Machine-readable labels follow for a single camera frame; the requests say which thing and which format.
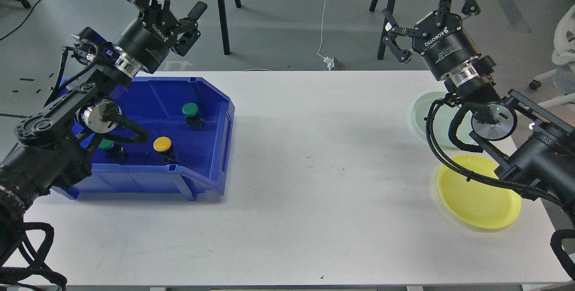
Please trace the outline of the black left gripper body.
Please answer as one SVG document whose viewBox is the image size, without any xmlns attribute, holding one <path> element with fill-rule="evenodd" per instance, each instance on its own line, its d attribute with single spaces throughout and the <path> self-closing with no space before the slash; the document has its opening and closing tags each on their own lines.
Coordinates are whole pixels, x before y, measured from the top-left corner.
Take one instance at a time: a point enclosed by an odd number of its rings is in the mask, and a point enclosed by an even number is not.
<svg viewBox="0 0 575 291">
<path fill-rule="evenodd" d="M 170 11 L 142 11 L 119 35 L 116 45 L 152 74 L 174 47 L 180 26 L 181 21 Z"/>
</svg>

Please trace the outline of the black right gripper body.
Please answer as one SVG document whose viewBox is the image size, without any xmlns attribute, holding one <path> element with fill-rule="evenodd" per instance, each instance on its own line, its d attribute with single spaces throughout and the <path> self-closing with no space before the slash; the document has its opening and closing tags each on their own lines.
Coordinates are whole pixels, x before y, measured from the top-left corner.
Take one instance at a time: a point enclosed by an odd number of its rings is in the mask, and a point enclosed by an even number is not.
<svg viewBox="0 0 575 291">
<path fill-rule="evenodd" d="M 456 13 L 448 13 L 442 27 L 437 27 L 437 23 L 435 11 L 420 20 L 417 29 L 429 36 L 414 38 L 412 48 L 421 54 L 434 78 L 443 81 L 454 68 L 481 57 L 481 52 L 463 29 L 462 18 Z"/>
</svg>

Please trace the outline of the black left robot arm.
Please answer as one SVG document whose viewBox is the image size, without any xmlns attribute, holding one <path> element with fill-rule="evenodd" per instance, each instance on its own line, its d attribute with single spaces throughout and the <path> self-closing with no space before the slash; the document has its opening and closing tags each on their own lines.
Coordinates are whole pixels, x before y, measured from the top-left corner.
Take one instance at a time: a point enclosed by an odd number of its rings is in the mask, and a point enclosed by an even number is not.
<svg viewBox="0 0 575 291">
<path fill-rule="evenodd" d="M 92 156 L 102 140 L 142 144 L 149 133 L 131 121 L 110 98 L 117 86 L 129 88 L 140 72 L 156 72 L 169 52 L 184 56 L 200 36 L 197 2 L 178 19 L 170 0 L 127 0 L 138 10 L 115 42 L 87 27 L 75 35 L 73 56 L 85 68 L 63 84 L 56 82 L 43 109 L 15 127 L 16 148 L 1 162 L 1 283 L 24 287 L 39 275 L 66 289 L 66 277 L 45 260 L 55 236 L 46 223 L 26 223 L 25 212 L 52 187 L 68 188 L 92 174 Z"/>
</svg>

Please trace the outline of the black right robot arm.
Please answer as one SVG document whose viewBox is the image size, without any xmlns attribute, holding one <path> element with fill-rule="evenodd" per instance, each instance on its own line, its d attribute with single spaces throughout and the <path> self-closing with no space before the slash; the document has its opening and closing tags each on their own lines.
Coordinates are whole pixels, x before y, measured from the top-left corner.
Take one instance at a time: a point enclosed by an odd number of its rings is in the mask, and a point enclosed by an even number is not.
<svg viewBox="0 0 575 291">
<path fill-rule="evenodd" d="M 428 104 L 423 118 L 433 155 L 464 179 L 547 200 L 574 221 L 574 127 L 548 111 L 546 103 L 534 103 L 519 91 L 497 94 L 495 62 L 464 28 L 464 19 L 481 12 L 477 0 L 438 0 L 413 27 L 397 23 L 395 6 L 396 0 L 388 0 L 383 10 L 378 59 L 389 52 L 407 63 L 416 54 L 447 89 L 443 98 Z M 434 124 L 442 106 L 456 109 L 447 123 L 452 146 L 487 153 L 497 162 L 495 178 L 456 164 L 441 149 Z"/>
</svg>

